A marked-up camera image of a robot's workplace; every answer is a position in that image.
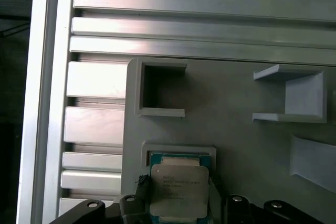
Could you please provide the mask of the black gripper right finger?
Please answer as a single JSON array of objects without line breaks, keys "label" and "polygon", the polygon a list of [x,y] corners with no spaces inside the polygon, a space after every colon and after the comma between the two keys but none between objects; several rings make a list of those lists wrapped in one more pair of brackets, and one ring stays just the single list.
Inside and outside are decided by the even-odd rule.
[{"label": "black gripper right finger", "polygon": [[281,200],[258,207],[241,195],[230,194],[217,174],[209,176],[209,222],[225,224],[314,224],[319,220]]}]

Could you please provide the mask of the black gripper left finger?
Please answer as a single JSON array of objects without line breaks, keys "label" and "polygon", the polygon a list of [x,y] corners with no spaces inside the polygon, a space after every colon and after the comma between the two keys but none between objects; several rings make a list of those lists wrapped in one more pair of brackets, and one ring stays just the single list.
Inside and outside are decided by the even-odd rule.
[{"label": "black gripper left finger", "polygon": [[151,177],[141,175],[133,195],[126,195],[109,207],[101,200],[85,200],[52,223],[151,223],[148,211],[150,185]]}]

